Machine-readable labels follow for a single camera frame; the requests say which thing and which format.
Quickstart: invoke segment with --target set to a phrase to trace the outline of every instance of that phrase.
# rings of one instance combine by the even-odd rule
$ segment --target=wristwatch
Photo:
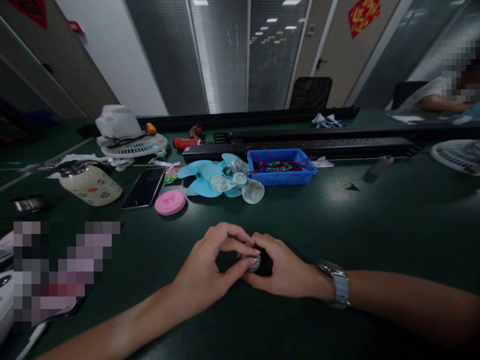
[[[345,269],[333,262],[318,259],[316,267],[333,278],[335,301],[325,301],[332,308],[346,309],[350,306],[349,277]]]

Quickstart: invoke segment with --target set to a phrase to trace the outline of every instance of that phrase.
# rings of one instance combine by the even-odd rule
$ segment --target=watch strap
[[[346,309],[350,306],[349,278],[341,275],[332,275],[335,287],[335,301],[326,302],[332,308]]]

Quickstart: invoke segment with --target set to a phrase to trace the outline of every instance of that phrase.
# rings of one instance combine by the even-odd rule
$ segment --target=phone screen
[[[164,175],[165,169],[161,167],[142,171],[121,209],[151,206],[164,180]]]

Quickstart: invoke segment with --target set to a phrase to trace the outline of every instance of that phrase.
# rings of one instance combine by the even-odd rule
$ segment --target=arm
[[[254,288],[272,294],[325,301],[335,299],[332,278],[300,260],[267,234],[251,238],[273,260],[270,277],[246,273]],[[350,304],[447,347],[480,340],[480,297],[417,277],[379,271],[348,271]]]
[[[470,109],[472,105],[455,101],[443,101],[440,95],[435,94],[425,96],[420,100],[420,107],[424,111],[463,113]]]
[[[248,243],[247,246],[229,236]],[[220,273],[219,251],[258,256],[247,233],[239,226],[220,223],[211,227],[193,247],[175,280],[125,312],[75,336],[38,359],[125,359],[151,340],[203,312],[257,261],[240,260]]]

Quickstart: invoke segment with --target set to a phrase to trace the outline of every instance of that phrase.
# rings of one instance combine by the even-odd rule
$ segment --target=white wall
[[[85,49],[122,105],[137,116],[168,115],[123,0],[56,0],[77,21]]]

